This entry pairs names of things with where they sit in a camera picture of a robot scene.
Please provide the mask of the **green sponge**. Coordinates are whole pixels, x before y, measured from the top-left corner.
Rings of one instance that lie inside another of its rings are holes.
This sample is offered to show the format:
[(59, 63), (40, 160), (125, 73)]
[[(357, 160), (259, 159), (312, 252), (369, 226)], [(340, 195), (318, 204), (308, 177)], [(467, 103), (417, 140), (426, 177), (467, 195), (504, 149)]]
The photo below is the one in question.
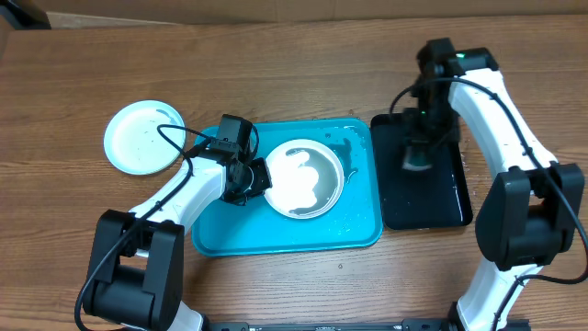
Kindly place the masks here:
[(405, 170), (418, 172), (425, 171), (432, 167), (432, 161), (426, 151), (408, 147), (402, 161), (402, 168)]

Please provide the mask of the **pink white plate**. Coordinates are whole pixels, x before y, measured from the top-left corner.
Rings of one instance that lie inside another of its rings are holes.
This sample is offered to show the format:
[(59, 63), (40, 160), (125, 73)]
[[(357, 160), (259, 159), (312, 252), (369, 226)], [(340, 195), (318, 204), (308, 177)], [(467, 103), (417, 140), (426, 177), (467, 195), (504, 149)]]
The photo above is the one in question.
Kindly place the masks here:
[(344, 170), (326, 145), (309, 139), (280, 144), (267, 157), (271, 187), (264, 197), (280, 214), (311, 219), (328, 212), (342, 195)]

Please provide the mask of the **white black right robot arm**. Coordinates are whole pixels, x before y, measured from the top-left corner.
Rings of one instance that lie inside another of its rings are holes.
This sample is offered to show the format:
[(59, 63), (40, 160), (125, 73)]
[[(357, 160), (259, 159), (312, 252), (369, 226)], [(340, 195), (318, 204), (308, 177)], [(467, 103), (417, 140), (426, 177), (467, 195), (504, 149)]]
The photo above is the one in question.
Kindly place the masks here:
[(504, 330), (507, 315), (530, 280), (574, 285), (586, 281), (542, 274), (554, 257), (587, 239), (579, 217), (582, 170), (562, 165), (528, 128), (485, 48), (456, 51), (447, 42), (417, 54), (420, 74), (408, 92), (418, 100), (404, 114), (409, 129), (403, 168), (432, 167), (462, 118), (492, 174), (475, 233), (482, 259), (468, 290), (454, 304), (455, 330)]

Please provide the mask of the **light blue plate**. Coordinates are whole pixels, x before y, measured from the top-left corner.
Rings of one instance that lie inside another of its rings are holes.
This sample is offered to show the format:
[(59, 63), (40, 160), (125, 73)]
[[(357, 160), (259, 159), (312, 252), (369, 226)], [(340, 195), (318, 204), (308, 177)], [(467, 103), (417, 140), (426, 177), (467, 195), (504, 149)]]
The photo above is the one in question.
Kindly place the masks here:
[(120, 110), (104, 134), (108, 161), (130, 175), (150, 175), (164, 170), (179, 152), (157, 131), (161, 124), (184, 127), (181, 115), (158, 100), (142, 100)]

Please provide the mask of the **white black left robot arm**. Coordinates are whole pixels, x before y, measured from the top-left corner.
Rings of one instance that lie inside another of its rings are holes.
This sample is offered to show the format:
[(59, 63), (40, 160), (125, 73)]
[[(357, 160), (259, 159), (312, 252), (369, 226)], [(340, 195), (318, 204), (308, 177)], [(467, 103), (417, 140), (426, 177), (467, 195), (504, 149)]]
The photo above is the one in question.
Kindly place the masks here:
[(238, 145), (195, 146), (184, 152), (178, 173), (149, 200), (130, 211), (99, 218), (85, 284), (74, 306), (119, 330), (202, 330), (203, 314), (182, 300), (187, 230), (214, 201), (244, 205), (271, 186), (263, 158)]

